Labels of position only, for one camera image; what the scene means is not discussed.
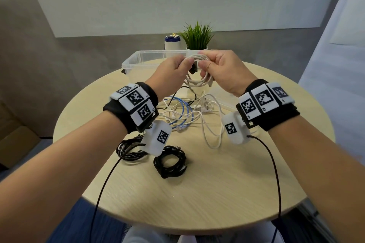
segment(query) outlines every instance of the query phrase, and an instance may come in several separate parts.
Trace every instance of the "potted plant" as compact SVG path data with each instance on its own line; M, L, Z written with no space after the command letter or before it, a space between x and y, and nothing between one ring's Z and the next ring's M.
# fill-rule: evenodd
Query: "potted plant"
M184 31L179 33L186 42L186 56L191 56L200 50L207 50L208 43L212 39L210 24L200 25L198 21L193 28L190 24L184 26Z

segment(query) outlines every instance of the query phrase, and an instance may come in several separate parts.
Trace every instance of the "hand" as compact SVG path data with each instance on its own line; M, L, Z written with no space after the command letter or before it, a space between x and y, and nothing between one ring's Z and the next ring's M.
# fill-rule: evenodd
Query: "hand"
M193 58L184 60L183 55L177 55L167 58L158 66L146 84L157 94L159 102L180 89L193 63Z
M222 89L240 97L247 86L257 79L232 50L204 50L210 61L200 61L200 76L208 72Z

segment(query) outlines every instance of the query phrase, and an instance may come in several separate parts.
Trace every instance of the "forearm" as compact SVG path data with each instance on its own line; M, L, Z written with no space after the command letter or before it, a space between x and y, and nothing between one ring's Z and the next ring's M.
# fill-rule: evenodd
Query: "forearm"
M337 238L365 242L365 167L301 116L269 134Z
M45 241L127 131L103 112L0 183L0 241Z

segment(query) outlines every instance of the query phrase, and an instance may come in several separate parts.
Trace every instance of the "right hand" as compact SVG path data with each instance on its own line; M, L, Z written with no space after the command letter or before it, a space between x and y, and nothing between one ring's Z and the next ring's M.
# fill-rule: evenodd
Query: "right hand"
M199 53L210 60L199 61L200 76L204 77L208 72L222 89L237 97L257 79L232 50L203 50Z

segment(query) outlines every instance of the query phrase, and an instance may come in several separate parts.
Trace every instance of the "wristband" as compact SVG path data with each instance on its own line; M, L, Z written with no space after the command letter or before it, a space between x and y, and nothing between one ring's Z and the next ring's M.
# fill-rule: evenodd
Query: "wristband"
M236 108L248 128L260 126L265 131L300 113L278 83L264 79L253 81L240 96Z
M158 98L153 89L143 82L128 84L113 93L103 107L113 113L124 124L128 134L142 133L158 116Z

